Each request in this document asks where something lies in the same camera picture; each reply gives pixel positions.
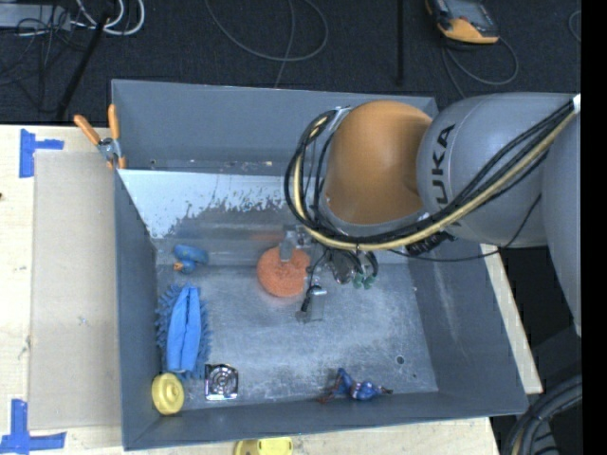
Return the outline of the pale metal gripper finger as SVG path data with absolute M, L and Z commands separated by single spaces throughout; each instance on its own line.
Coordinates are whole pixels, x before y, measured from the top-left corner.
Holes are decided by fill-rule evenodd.
M 301 322 L 319 321 L 323 319 L 327 291 L 320 285 L 310 286 L 304 295 L 296 319 Z
M 279 259 L 289 262 L 296 248 L 299 247 L 299 231 L 296 227 L 287 227 L 282 241 L 279 243 Z

